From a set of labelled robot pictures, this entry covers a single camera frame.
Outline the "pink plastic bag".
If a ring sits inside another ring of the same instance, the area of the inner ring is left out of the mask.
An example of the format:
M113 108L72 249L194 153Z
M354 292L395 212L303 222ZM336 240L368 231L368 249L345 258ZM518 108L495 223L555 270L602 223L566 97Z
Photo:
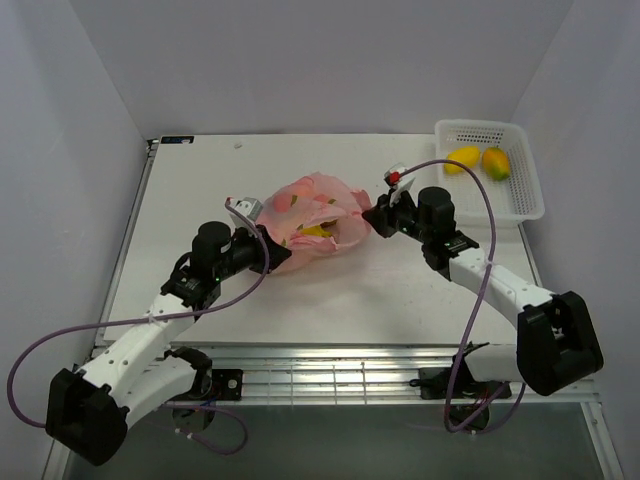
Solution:
M371 207L365 190L318 172L279 189L265 200L257 220L275 242L292 251L274 273L297 270L361 244L371 233L361 214ZM331 238L300 234L301 229L325 223L333 224Z

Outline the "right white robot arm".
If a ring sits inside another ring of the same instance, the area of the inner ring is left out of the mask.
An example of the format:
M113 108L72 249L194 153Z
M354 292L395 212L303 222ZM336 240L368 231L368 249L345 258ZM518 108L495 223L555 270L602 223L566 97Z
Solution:
M383 238L402 233L421 244L426 264L446 280L476 294L506 318L515 344L471 346L461 341L450 370L448 395L474 397L488 382L519 382L549 396L604 366L599 341L584 299L527 282L495 264L454 220L450 194L427 187L416 200L389 192L363 219Z

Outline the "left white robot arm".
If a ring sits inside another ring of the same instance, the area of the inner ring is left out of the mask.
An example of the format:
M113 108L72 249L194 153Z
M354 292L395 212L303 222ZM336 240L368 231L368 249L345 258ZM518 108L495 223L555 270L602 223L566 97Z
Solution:
M211 221L177 261L146 319L99 356L51 381L46 432L94 466L110 460L130 427L169 400L211 397L212 362L170 343L221 295L223 281L244 271L271 272L291 256L262 225L254 231Z

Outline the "yellow fake fruit in bag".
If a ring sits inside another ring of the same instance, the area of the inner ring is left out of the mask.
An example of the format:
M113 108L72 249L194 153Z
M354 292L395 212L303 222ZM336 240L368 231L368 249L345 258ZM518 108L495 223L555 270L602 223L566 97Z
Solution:
M319 238L331 238L333 236L332 227L332 223L314 225L301 229L300 234Z

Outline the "yellow green fake mango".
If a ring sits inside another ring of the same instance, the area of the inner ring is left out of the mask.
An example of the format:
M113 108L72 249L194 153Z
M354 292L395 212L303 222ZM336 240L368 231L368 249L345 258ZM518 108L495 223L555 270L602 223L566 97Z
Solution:
M511 174L509 158L498 147L489 147L483 152L482 167L487 175L495 181L506 180Z

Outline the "white plastic basket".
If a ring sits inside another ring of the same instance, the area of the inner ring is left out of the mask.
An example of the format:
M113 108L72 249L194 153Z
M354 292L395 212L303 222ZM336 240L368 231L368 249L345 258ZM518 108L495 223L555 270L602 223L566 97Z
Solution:
M440 120L435 125L438 159L471 168L483 185L456 165L442 165L438 185L449 191L456 218L465 224L488 219L488 199L498 226L538 220L545 213L534 158L525 131L511 123L487 120Z

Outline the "aluminium frame rail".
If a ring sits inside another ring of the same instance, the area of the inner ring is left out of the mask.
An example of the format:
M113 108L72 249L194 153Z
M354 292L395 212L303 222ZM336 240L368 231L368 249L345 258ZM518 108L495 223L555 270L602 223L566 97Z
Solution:
M233 417L207 441L238 446L222 456L171 430L156 412L117 455L94 467L74 455L53 479L621 479L592 380L551 397L528 394L510 421L477 437L447 433L442 405L412 385L444 366L447 349L219 347L219 367L244 373Z

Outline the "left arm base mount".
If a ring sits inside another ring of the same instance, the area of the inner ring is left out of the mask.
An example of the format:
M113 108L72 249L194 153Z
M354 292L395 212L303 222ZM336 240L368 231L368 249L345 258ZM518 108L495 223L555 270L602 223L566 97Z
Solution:
M172 401L195 403L199 406L213 406L216 401L240 401L244 371L237 368L215 368L212 359L204 352L189 347L166 350L163 359L181 359L195 371L192 386ZM188 433L200 433L209 427L216 416L212 411L187 410L172 411L174 425Z

